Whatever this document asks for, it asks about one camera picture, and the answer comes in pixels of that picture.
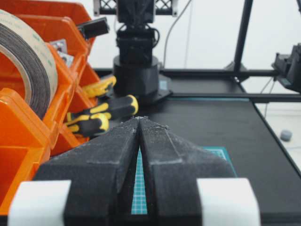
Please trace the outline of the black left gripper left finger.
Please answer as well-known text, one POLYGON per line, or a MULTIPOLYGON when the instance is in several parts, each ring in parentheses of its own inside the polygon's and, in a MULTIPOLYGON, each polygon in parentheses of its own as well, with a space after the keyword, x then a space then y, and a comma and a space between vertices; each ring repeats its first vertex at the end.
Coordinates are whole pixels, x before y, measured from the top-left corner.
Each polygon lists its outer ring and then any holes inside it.
POLYGON ((10 226, 108 226, 131 213, 139 120, 42 164, 13 198, 10 226))

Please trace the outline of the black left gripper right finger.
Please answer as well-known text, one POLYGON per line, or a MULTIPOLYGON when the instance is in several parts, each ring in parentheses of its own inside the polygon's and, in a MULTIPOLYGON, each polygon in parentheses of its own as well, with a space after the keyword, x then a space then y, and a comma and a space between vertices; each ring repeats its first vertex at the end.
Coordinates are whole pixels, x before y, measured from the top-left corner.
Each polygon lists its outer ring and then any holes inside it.
POLYGON ((146 117, 139 120, 139 139, 154 225, 260 225, 253 188, 228 161, 146 117))

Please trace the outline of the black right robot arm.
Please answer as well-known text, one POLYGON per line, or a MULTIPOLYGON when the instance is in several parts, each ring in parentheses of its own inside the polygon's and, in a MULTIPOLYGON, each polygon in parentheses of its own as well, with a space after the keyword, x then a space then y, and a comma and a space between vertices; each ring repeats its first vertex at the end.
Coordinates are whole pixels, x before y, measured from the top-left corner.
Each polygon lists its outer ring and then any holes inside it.
MULTIPOLYGON (((159 91, 159 36, 153 0, 118 0, 119 55, 114 58, 115 91, 153 103, 159 91)), ((154 226, 258 226, 260 210, 248 179, 238 178, 222 157, 177 136, 168 128, 139 119, 147 212, 154 226)))

